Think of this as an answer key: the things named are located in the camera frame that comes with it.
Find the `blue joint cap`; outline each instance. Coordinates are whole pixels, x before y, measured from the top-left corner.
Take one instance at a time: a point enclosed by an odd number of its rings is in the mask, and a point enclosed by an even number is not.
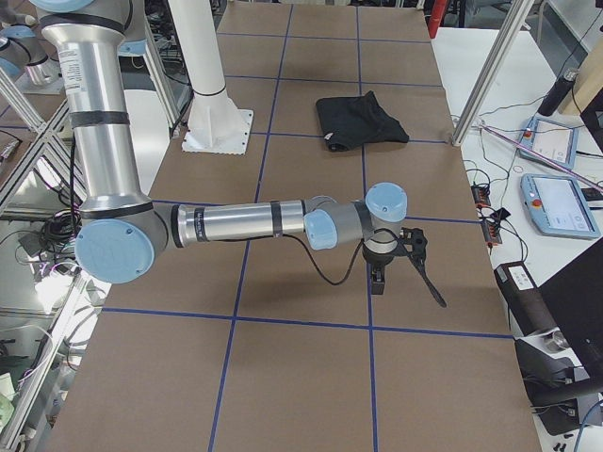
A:
[[[2,36],[7,38],[35,38],[36,34],[31,31],[31,28],[25,25],[13,25],[9,28],[5,28],[0,32]]]
[[[372,186],[365,197],[368,211],[382,221],[396,223],[406,217],[406,192],[391,182]]]
[[[106,283],[128,283],[151,267],[155,250],[149,237],[120,219],[97,219],[75,239],[75,258],[90,275]]]
[[[74,12],[87,7],[94,0],[29,0],[36,7],[49,12]]]
[[[147,51],[147,40],[131,40],[120,46],[120,57],[142,57]]]
[[[329,214],[315,210],[303,217],[303,227],[312,250],[329,250],[337,245],[337,229]]]
[[[21,73],[21,70],[18,66],[15,66],[7,59],[3,59],[0,57],[0,68],[7,73],[10,78],[15,78],[17,75]]]

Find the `black cloth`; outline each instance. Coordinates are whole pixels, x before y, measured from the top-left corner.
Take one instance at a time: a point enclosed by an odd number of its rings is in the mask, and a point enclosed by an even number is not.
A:
[[[373,91],[360,97],[319,99],[317,112],[331,151],[349,151],[365,143],[409,140],[399,122],[379,106]]]

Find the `white wire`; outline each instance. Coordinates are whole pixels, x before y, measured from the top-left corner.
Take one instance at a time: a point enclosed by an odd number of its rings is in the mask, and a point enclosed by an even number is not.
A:
[[[29,377],[31,377],[33,374],[35,374],[43,365],[45,365],[46,363],[48,363],[48,360],[50,360],[50,358],[53,355],[52,352],[52,348],[54,348],[55,346],[55,341],[53,339],[53,336],[51,336],[47,330],[45,330],[42,327],[39,327],[38,325],[23,325],[21,327],[14,327],[14,328],[7,328],[5,330],[0,330],[0,332],[8,332],[8,331],[16,331],[16,330],[22,330],[24,328],[35,328],[36,330],[40,330],[41,332],[43,332],[46,337],[48,337],[48,340],[50,341],[51,344],[51,351],[49,353],[46,353],[46,356],[44,356],[41,361],[38,363],[38,365],[36,367],[34,367],[33,369],[29,369],[29,373],[25,374],[24,377],[22,379],[19,380],[19,384],[23,384],[23,382],[28,379]]]

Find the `tablet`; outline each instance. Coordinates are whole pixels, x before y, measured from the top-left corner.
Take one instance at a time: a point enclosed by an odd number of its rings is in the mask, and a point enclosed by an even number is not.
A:
[[[571,170],[574,167],[578,129],[542,118],[532,118],[519,137],[519,142],[540,155],[554,160],[564,168]],[[539,161],[521,149],[519,154],[524,158]]]
[[[573,238],[601,235],[573,177],[525,174],[521,191],[530,217],[542,234]]]

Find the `brown table surface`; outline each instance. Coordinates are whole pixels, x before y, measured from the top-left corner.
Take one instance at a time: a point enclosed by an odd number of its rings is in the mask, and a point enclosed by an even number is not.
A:
[[[175,140],[154,199],[343,202],[396,182],[448,308],[401,260],[371,297],[363,262],[331,287],[286,239],[166,252],[112,288],[47,450],[540,450],[423,13],[234,2],[219,32],[249,149]],[[371,89],[411,142],[328,152],[314,102]],[[353,249],[316,257],[336,278]]]

